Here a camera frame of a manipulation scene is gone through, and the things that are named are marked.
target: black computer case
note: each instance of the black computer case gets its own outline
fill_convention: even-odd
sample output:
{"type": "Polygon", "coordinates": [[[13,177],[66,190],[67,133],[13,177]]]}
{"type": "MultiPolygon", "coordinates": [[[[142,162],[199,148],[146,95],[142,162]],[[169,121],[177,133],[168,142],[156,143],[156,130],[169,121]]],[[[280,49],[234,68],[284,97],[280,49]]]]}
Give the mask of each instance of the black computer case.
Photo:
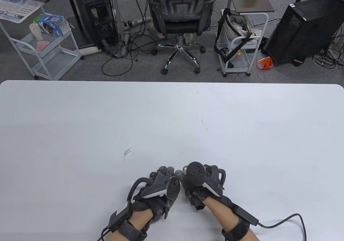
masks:
{"type": "Polygon", "coordinates": [[[111,0],[75,0],[75,3],[84,31],[87,31],[98,48],[103,48],[103,39],[109,44],[118,42],[111,0]]]}
{"type": "Polygon", "coordinates": [[[341,0],[308,0],[290,4],[264,50],[275,63],[302,64],[332,42],[344,22],[341,0]]]}

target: gray carpet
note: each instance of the gray carpet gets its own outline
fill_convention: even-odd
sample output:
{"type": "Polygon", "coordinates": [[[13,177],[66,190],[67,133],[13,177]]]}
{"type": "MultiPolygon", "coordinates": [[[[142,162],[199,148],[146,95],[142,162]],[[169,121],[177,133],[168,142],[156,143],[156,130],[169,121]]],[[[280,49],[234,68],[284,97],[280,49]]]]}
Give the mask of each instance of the gray carpet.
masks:
{"type": "MultiPolygon", "coordinates": [[[[288,4],[295,0],[270,0],[274,6],[275,12],[270,13],[270,19],[281,18],[288,4]]],[[[118,0],[119,7],[123,18],[133,20],[139,17],[139,10],[134,0],[118,0]]],[[[139,0],[141,7],[144,7],[145,0],[139,0]]],[[[227,0],[217,0],[215,9],[220,11],[227,5],[227,0]]],[[[72,10],[68,0],[51,0],[45,5],[45,10],[51,14],[60,14],[65,17],[72,16],[72,10]]],[[[219,20],[217,13],[213,13],[212,25],[216,25],[219,20]]],[[[24,37],[29,33],[28,23],[32,21],[27,19],[20,25],[8,24],[7,29],[10,35],[15,38],[24,37]]],[[[255,24],[262,23],[262,19],[253,18],[255,24]]],[[[265,36],[269,37],[276,26],[272,23],[268,26],[265,36]]],[[[326,83],[339,84],[344,86],[343,71],[341,67],[334,69],[325,69],[316,66],[312,59],[307,59],[305,64],[296,68],[291,64],[279,65],[271,70],[262,71],[253,66],[252,75],[247,77],[246,74],[229,74],[227,78],[222,77],[218,57],[213,50],[215,40],[215,30],[212,28],[210,32],[205,32],[202,36],[197,37],[197,41],[201,42],[207,52],[201,54],[198,49],[191,52],[199,59],[201,64],[201,73],[196,75],[193,73],[194,64],[192,61],[179,54],[172,62],[169,73],[166,76],[160,74],[160,70],[170,55],[171,51],[162,51],[157,56],[140,53],[137,57],[138,61],[133,62],[133,68],[127,74],[119,77],[109,77],[101,73],[102,64],[108,60],[105,53],[97,53],[85,57],[84,61],[78,61],[61,80],[74,81],[166,81],[166,82],[237,82],[237,83],[326,83]]],[[[149,42],[150,39],[142,37],[138,43],[149,42]]],[[[0,83],[8,79],[33,79],[30,72],[19,58],[18,54],[6,38],[5,34],[0,30],[0,83]]],[[[67,48],[72,47],[71,40],[66,40],[63,45],[67,48]]],[[[30,55],[25,55],[31,65],[37,63],[36,59],[30,55]]],[[[258,52],[257,60],[262,58],[262,54],[258,52]]],[[[130,67],[130,60],[120,59],[111,60],[106,64],[105,70],[109,74],[118,74],[126,71],[130,67]]]]}

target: glove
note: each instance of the glove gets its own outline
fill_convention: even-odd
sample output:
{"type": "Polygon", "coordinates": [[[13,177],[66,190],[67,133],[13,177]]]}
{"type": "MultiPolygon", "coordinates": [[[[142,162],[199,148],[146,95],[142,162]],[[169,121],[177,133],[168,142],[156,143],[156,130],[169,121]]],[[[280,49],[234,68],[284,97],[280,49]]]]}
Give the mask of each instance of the glove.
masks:
{"type": "Polygon", "coordinates": [[[141,188],[139,193],[136,196],[134,196],[133,199],[135,200],[135,202],[133,203],[133,206],[132,206],[133,210],[151,209],[154,214],[153,221],[158,221],[160,217],[164,214],[165,214],[165,219],[166,219],[171,206],[174,204],[175,200],[178,197],[178,193],[180,190],[180,183],[178,179],[175,177],[175,180],[172,183],[174,185],[172,189],[174,189],[174,191],[176,190],[174,195],[172,195],[173,197],[172,199],[169,199],[167,197],[169,194],[162,195],[162,196],[158,195],[151,198],[143,198],[141,196],[141,193],[145,189],[151,187],[155,181],[159,181],[162,179],[164,181],[168,181],[173,176],[175,177],[173,167],[166,168],[165,166],[162,166],[157,170],[157,172],[152,172],[149,177],[150,179],[149,183],[147,183],[145,187],[141,188]]]}
{"type": "MultiPolygon", "coordinates": [[[[195,186],[193,184],[191,184],[188,180],[186,175],[184,174],[184,169],[187,166],[185,166],[183,168],[183,171],[177,170],[176,176],[177,178],[180,180],[180,182],[182,183],[182,186],[184,187],[185,190],[185,196],[189,199],[191,205],[193,205],[196,210],[203,210],[205,205],[203,203],[203,201],[208,198],[208,197],[212,197],[215,200],[219,201],[220,203],[223,203],[224,205],[226,205],[229,208],[233,207],[233,203],[231,202],[231,200],[224,196],[221,195],[220,197],[215,196],[212,192],[210,192],[207,188],[203,187],[203,186],[195,186]]],[[[204,167],[209,170],[210,172],[213,170],[213,166],[209,166],[209,165],[204,165],[204,167]]]]}

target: power strip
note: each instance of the power strip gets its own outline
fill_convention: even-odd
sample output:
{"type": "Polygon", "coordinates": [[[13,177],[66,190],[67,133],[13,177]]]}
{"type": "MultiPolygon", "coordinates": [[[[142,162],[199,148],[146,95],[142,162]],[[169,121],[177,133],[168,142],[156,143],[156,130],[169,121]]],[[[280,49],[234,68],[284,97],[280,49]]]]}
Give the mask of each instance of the power strip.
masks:
{"type": "MultiPolygon", "coordinates": [[[[146,26],[147,26],[147,23],[149,23],[151,20],[152,20],[151,17],[149,17],[149,16],[146,17],[146,20],[145,20],[146,26]]],[[[128,31],[128,30],[130,30],[130,29],[132,29],[132,28],[134,28],[134,27],[136,27],[136,26],[138,26],[138,25],[140,25],[140,24],[142,24],[142,19],[139,19],[139,20],[134,19],[134,21],[133,21],[133,23],[132,23],[132,27],[126,26],[126,27],[124,27],[123,29],[124,29],[124,31],[128,31]]]]}

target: shoulder strap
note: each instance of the shoulder strap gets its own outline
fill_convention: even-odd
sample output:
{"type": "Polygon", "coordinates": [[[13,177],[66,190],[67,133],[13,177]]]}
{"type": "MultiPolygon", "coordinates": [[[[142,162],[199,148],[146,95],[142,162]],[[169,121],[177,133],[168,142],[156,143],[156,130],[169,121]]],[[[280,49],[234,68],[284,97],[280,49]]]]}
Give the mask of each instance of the shoulder strap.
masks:
{"type": "MultiPolygon", "coordinates": [[[[222,60],[223,60],[223,62],[225,62],[225,63],[227,63],[230,59],[231,59],[231,57],[233,57],[248,41],[250,41],[251,40],[251,35],[252,35],[252,33],[251,32],[248,32],[247,33],[247,36],[244,38],[244,39],[242,39],[241,40],[241,43],[235,48],[235,49],[233,49],[232,51],[231,51],[231,53],[229,53],[227,56],[225,56],[218,48],[217,48],[217,46],[216,46],[216,44],[217,44],[217,41],[218,41],[218,39],[219,39],[219,37],[220,37],[220,34],[221,34],[221,31],[222,31],[222,26],[223,26],[223,24],[224,24],[224,22],[225,22],[225,20],[228,20],[227,19],[227,15],[230,15],[231,14],[231,10],[229,9],[229,8],[225,8],[225,10],[224,10],[224,12],[223,12],[223,15],[222,15],[222,17],[221,17],[221,19],[220,19],[220,21],[218,22],[218,28],[217,28],[217,36],[216,36],[216,39],[215,39],[215,44],[214,44],[214,51],[217,53],[217,54],[219,54],[220,56],[221,56],[221,58],[222,58],[222,60]]],[[[228,66],[230,67],[230,68],[233,68],[234,67],[234,65],[231,63],[231,62],[228,62],[228,66]]]]}

